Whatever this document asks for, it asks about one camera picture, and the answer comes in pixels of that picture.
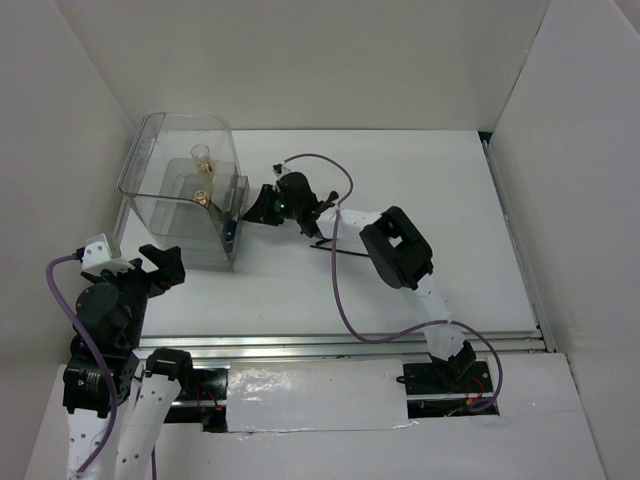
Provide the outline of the blue round compact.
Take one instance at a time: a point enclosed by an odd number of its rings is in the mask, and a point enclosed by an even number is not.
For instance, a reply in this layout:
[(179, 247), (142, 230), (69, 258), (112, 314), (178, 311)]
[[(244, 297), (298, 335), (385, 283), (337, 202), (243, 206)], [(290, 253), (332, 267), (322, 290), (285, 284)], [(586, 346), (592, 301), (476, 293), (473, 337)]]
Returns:
[(228, 220), (223, 226), (224, 241), (231, 243), (235, 240), (237, 231), (237, 221), (234, 219)]

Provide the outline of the small beige bottle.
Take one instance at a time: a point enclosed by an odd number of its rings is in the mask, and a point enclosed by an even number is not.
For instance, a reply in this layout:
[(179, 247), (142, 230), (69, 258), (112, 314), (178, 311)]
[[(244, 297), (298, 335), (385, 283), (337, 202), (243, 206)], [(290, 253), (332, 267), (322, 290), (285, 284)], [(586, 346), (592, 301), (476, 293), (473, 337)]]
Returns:
[(212, 216), (217, 216), (220, 213), (220, 208), (211, 200), (210, 193), (206, 190), (197, 190), (194, 193), (193, 201), (204, 207)]

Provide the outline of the clear acrylic organizer box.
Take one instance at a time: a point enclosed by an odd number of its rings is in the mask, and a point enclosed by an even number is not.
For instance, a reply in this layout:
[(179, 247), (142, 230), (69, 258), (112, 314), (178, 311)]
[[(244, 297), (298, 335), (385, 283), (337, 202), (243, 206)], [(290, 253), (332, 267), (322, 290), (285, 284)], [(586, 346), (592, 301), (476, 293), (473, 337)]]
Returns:
[[(199, 189), (191, 149), (210, 148), (217, 162), (212, 216), (193, 201)], [(232, 129), (221, 116), (152, 112), (136, 133), (118, 180), (118, 189), (162, 249), (178, 246), (187, 269), (231, 271), (240, 243), (249, 193), (241, 173)], [(224, 241), (223, 226), (237, 221), (235, 240)]]

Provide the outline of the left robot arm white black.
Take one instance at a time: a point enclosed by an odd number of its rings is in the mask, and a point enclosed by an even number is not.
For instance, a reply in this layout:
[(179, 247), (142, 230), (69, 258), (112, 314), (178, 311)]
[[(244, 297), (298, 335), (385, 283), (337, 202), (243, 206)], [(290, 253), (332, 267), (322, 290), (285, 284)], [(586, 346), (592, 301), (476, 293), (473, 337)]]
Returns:
[(196, 386), (191, 355), (140, 345), (147, 304), (182, 284), (182, 252), (151, 244), (127, 261), (101, 235), (51, 261), (47, 284), (75, 336), (63, 372), (71, 479), (142, 479), (153, 473), (155, 445), (176, 399)]

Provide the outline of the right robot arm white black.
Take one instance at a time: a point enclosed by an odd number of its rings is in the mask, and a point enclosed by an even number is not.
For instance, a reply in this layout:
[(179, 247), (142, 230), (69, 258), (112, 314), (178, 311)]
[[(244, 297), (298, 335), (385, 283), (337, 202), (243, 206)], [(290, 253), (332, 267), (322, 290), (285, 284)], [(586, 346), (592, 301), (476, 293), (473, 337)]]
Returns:
[[(269, 226), (293, 220), (303, 235), (316, 238), (318, 245), (329, 244), (334, 300), (349, 333), (362, 343), (383, 344), (421, 330), (428, 355), (437, 365), (437, 384), (446, 391), (459, 390), (470, 378), (476, 354), (462, 328), (451, 320), (435, 286), (431, 246), (401, 208), (363, 212), (344, 209), (344, 201), (335, 191), (319, 200), (304, 174), (282, 169), (273, 185), (261, 187), (244, 220)], [(369, 338), (357, 332), (346, 316), (339, 292), (337, 254), (341, 241), (362, 246), (362, 255), (371, 261), (381, 280), (394, 290), (404, 291), (426, 320), (385, 338)]]

